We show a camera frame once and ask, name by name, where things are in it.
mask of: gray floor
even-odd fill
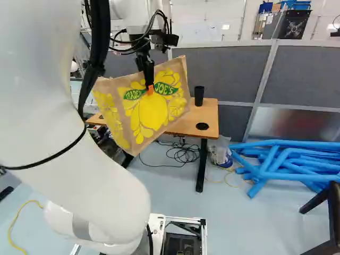
[[[166,150],[167,147],[153,143],[141,157],[150,165],[176,164],[166,158]],[[153,213],[207,219],[209,255],[296,255],[329,239],[326,203],[307,215],[298,213],[299,207],[314,196],[300,183],[269,182],[250,200],[246,195],[250,184],[235,174],[228,175],[227,181],[238,188],[224,182],[213,183],[223,180],[226,172],[208,163],[209,182],[198,194],[194,191],[197,167],[198,161],[182,168],[150,168],[135,159],[129,170],[149,190]],[[6,231],[20,205],[29,199],[46,201],[21,184],[0,203],[0,254],[20,254],[9,246]],[[42,211],[35,205],[23,211],[13,239],[34,255],[69,254],[73,245],[47,226]],[[80,254],[98,253],[82,249]]]

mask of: brown paper bag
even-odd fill
[[[93,96],[115,142],[136,156],[189,110],[185,56],[155,66],[152,94],[139,72],[98,79]]]

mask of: desk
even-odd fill
[[[204,98],[203,105],[197,107],[194,104],[194,98],[191,98],[189,108],[190,111],[164,133],[201,138],[200,165],[197,173],[196,191],[202,192],[208,153],[207,139],[218,139],[218,102],[215,98]],[[100,113],[95,114],[86,122],[92,125],[106,125],[105,120],[100,118],[100,116]],[[198,130],[196,124],[200,122],[207,123],[209,128],[207,130]],[[126,159],[122,166],[126,168],[133,157],[129,154],[125,155]]]

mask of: cubicle wall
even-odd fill
[[[179,45],[158,63],[185,55],[191,96],[197,85],[219,102],[220,134],[251,138],[338,140],[340,44],[261,40]],[[137,71],[134,55],[109,52],[106,77]]]

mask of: yellow cable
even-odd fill
[[[24,203],[24,204],[20,207],[19,211],[16,213],[16,217],[14,218],[14,220],[12,221],[12,223],[10,224],[10,227],[8,228],[8,231],[7,231],[7,238],[8,238],[8,241],[9,241],[10,245],[11,245],[13,248],[15,248],[15,249],[21,251],[24,255],[27,255],[26,250],[23,249],[23,248],[21,248],[21,247],[19,247],[19,246],[17,246],[17,245],[12,241],[12,239],[11,239],[11,233],[12,233],[12,229],[13,229],[13,227],[14,227],[14,224],[15,224],[16,220],[17,220],[18,217],[19,217],[19,213],[21,212],[22,208],[23,208],[25,205],[27,205],[28,203],[31,203],[31,202],[36,203],[41,209],[43,209],[43,206],[39,203],[38,200],[29,200],[29,201],[27,201],[26,203]]]

